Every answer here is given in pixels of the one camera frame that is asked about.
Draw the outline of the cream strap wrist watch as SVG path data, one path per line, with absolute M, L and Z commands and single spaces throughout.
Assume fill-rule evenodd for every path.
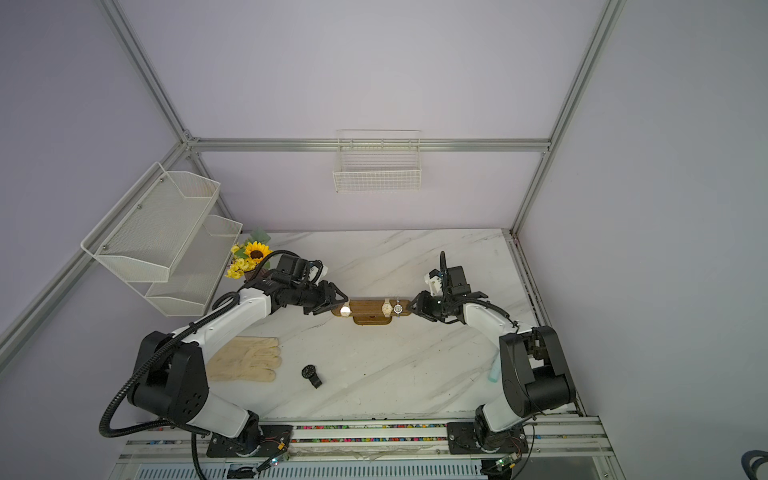
M 391 319 L 394 316 L 394 306 L 390 299 L 386 299 L 382 305 L 382 314 L 385 318 Z

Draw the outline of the wooden watch stand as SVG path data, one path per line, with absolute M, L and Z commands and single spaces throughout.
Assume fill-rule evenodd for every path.
M 391 319 L 382 314 L 382 305 L 386 299 L 390 299 L 395 308 Z M 399 298 L 351 299 L 331 312 L 336 317 L 351 319 L 358 326 L 384 326 L 395 318 L 412 314 L 409 312 L 409 301 Z

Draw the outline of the black wrist watch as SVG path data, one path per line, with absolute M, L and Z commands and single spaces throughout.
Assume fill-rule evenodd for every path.
M 318 389 L 322 385 L 322 380 L 317 373 L 315 365 L 310 364 L 303 367 L 301 375 L 304 379 L 307 379 L 315 389 Z

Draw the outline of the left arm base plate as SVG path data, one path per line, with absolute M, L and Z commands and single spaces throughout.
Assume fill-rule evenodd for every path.
M 287 424 L 260 425 L 258 430 L 236 438 L 214 433 L 206 456 L 208 458 L 272 458 L 284 453 L 290 445 L 294 427 Z

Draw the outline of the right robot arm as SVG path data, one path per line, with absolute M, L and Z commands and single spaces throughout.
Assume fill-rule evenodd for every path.
M 488 295 L 474 291 L 464 269 L 450 267 L 445 253 L 425 283 L 427 289 L 408 305 L 411 313 L 431 322 L 471 327 L 498 352 L 501 393 L 476 410 L 473 436 L 478 448 L 493 452 L 525 421 L 576 400 L 576 387 L 552 327 L 514 320 Z

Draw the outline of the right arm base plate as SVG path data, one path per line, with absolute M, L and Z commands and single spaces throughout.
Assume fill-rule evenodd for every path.
M 528 440 L 520 427 L 491 432 L 473 422 L 446 424 L 448 450 L 452 455 L 522 454 L 529 451 Z

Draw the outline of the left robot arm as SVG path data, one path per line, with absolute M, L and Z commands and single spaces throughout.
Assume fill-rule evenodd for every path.
M 264 440 L 256 413 L 211 392 L 207 364 L 231 340 L 277 310 L 289 306 L 320 315 L 348 301 L 325 279 L 325 265 L 288 250 L 272 253 L 277 265 L 258 264 L 252 277 L 227 292 L 210 312 L 170 333 L 148 334 L 141 342 L 132 375 L 107 405 L 98 431 L 105 438 L 175 426 L 193 434 L 208 432 L 245 453 Z

